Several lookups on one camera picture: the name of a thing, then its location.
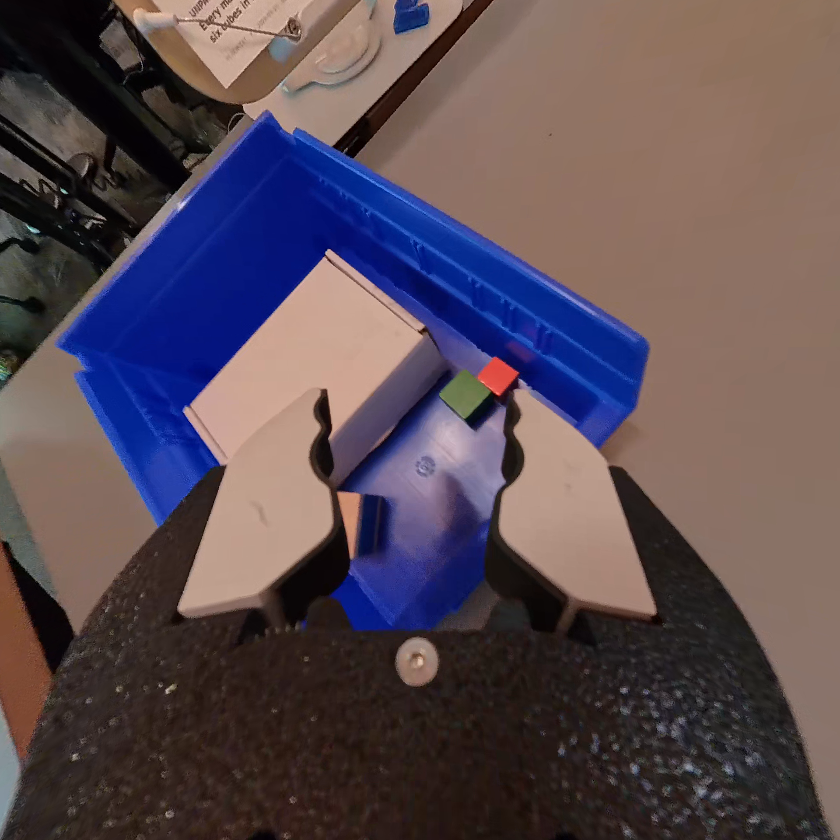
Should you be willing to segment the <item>blue plastic bin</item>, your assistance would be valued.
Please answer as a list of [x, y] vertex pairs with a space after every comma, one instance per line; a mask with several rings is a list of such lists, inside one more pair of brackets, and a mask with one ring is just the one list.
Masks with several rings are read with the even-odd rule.
[[340, 486], [386, 500], [339, 598], [358, 628], [432, 629], [484, 577], [504, 406], [439, 399], [497, 356], [602, 445], [634, 410], [648, 342], [556, 280], [301, 131], [257, 120], [59, 339], [157, 524], [220, 465], [183, 408], [332, 250], [422, 322], [448, 370]]

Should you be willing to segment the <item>white cardboard mailer box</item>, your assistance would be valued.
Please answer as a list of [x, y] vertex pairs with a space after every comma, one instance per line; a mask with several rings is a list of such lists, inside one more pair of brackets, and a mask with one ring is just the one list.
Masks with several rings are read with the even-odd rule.
[[448, 370], [427, 327], [332, 250], [183, 408], [220, 465], [312, 388], [338, 487]]

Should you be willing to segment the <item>green cube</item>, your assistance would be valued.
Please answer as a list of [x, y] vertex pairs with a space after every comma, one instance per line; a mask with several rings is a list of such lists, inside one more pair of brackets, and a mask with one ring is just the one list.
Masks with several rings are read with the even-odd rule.
[[439, 399], [465, 424], [474, 427], [495, 402], [490, 388], [467, 370], [458, 371], [438, 393]]

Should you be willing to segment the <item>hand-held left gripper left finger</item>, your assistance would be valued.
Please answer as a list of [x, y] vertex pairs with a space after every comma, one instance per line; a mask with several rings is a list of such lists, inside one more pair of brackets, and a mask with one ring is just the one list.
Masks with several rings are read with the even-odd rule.
[[350, 570], [331, 482], [329, 396], [305, 391], [228, 461], [178, 602], [184, 618], [258, 611], [275, 628], [306, 620]]

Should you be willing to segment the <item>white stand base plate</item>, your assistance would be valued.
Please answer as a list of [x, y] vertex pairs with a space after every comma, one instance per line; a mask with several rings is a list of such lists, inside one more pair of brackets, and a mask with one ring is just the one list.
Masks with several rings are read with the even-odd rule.
[[432, 1], [425, 27], [397, 35], [393, 32], [393, 2], [378, 2], [372, 24], [378, 27], [381, 44], [377, 57], [359, 76], [337, 87], [309, 85], [286, 93], [279, 87], [264, 98], [242, 106], [252, 119], [270, 112], [288, 132], [301, 129], [327, 144], [335, 144], [410, 69], [418, 65], [440, 36], [454, 32], [463, 23], [471, 1]]

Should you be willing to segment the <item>red cube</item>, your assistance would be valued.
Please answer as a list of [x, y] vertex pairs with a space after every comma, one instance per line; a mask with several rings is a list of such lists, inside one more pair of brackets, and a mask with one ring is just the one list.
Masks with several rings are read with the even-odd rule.
[[498, 401], [502, 401], [518, 386], [519, 372], [501, 358], [494, 356], [476, 378]]

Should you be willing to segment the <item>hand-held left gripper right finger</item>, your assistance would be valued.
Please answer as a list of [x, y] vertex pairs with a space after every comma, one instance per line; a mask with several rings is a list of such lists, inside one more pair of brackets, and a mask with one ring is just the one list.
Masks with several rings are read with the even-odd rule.
[[653, 623], [654, 595], [600, 451], [529, 389], [510, 395], [485, 576], [537, 632], [582, 613]]

